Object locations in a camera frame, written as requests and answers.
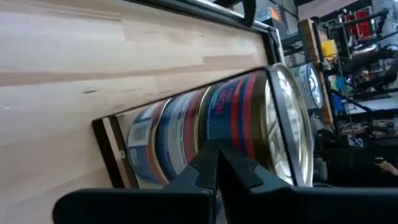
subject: paint can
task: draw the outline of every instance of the paint can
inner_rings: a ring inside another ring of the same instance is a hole
[[[311,186],[312,134],[308,112],[289,70],[282,64],[269,69],[278,72],[298,145],[304,182]],[[227,140],[249,158],[257,160],[270,172],[293,184],[265,70],[243,75],[218,87],[203,117],[204,141]]]
[[[313,63],[291,68],[294,79],[300,89],[308,110],[322,107],[322,86]]]
[[[200,115],[210,87],[173,98],[160,117],[156,154],[169,181],[181,173],[200,145]]]
[[[138,177],[144,181],[168,184],[155,153],[155,134],[160,116],[170,100],[142,110],[131,124],[127,138],[127,156]]]

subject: tin can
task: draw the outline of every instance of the tin can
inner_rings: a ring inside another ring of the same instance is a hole
[[[171,181],[197,154],[200,145],[200,115],[210,87],[175,97],[160,117],[156,154]]]
[[[322,89],[313,63],[291,68],[308,110],[322,107]]]
[[[127,156],[134,172],[142,180],[168,184],[155,153],[155,134],[159,119],[170,100],[154,103],[134,119],[127,138]]]
[[[297,150],[301,153],[299,159],[304,166],[305,184],[311,185],[312,134],[308,112],[289,70],[282,64],[270,69],[278,71],[295,141],[300,145]],[[270,172],[293,184],[265,70],[221,85],[206,106],[204,120],[205,141],[227,140]]]

